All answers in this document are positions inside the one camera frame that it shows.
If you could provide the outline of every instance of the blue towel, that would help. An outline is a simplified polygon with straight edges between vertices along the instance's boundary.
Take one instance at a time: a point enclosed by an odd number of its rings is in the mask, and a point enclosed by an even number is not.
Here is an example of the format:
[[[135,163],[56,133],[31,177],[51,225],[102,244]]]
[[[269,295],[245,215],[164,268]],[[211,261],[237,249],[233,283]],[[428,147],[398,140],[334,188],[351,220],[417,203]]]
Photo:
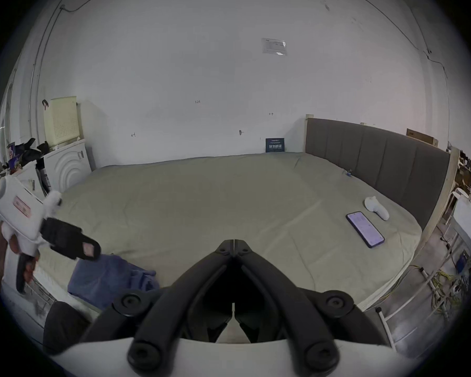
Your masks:
[[[126,289],[158,289],[155,271],[145,271],[118,255],[100,255],[97,261],[79,260],[68,293],[104,310]]]

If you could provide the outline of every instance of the gray upholstered headboard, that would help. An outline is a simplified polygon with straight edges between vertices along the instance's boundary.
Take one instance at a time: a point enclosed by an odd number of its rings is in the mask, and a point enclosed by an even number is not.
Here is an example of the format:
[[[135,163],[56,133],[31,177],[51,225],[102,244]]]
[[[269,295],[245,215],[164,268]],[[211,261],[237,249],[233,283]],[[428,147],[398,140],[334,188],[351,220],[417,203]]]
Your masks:
[[[450,154],[392,131],[335,120],[306,121],[306,153],[352,170],[425,228],[444,186]]]

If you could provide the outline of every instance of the floor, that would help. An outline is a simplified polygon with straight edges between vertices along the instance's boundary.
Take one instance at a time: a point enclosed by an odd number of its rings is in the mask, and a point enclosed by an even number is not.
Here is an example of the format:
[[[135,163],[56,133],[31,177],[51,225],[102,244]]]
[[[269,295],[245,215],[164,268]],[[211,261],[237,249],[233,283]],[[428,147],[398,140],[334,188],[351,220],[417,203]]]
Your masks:
[[[451,243],[453,242],[454,230],[450,228],[447,231],[446,225],[440,222],[427,243],[417,248],[417,255],[412,262],[412,264],[418,267],[423,267],[428,274],[431,274],[441,265],[447,252],[446,242],[442,240],[440,231],[445,232],[446,240],[451,241]],[[463,249],[465,249],[465,245],[460,238],[454,247],[454,251],[457,248],[457,254],[453,256],[455,262],[458,260]],[[455,266],[450,259],[441,267],[441,270],[450,275],[457,274]],[[409,267],[407,272],[408,275],[383,303],[366,311],[366,314],[382,332],[384,331],[382,323],[375,312],[375,308],[380,306],[385,317],[389,316],[405,303],[425,281],[418,268]],[[396,344],[396,350],[407,357],[418,358],[428,355],[434,345],[440,341],[440,338],[443,337],[443,334],[452,325],[454,318],[460,311],[460,305],[458,305],[447,311],[448,320],[443,313],[440,314],[438,312],[434,312],[434,314],[426,319],[433,310],[431,307],[431,296],[431,288],[428,285],[406,307],[387,321]],[[417,326],[418,328],[414,332],[403,338]]]

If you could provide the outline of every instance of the phone screen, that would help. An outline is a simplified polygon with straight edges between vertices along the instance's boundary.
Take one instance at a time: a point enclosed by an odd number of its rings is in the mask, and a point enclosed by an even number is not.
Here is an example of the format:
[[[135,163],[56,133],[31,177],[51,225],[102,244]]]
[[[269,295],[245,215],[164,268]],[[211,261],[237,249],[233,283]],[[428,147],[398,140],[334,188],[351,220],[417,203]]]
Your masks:
[[[375,247],[384,242],[384,236],[380,234],[375,226],[361,212],[353,212],[346,215],[349,222],[361,235],[368,247]]]

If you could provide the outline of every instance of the blue box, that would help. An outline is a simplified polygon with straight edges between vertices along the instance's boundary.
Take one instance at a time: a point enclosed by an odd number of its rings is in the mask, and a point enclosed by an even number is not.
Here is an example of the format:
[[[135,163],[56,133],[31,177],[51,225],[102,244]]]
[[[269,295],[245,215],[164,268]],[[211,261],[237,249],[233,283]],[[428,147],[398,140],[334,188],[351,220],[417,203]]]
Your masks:
[[[284,152],[284,138],[266,138],[265,152]]]

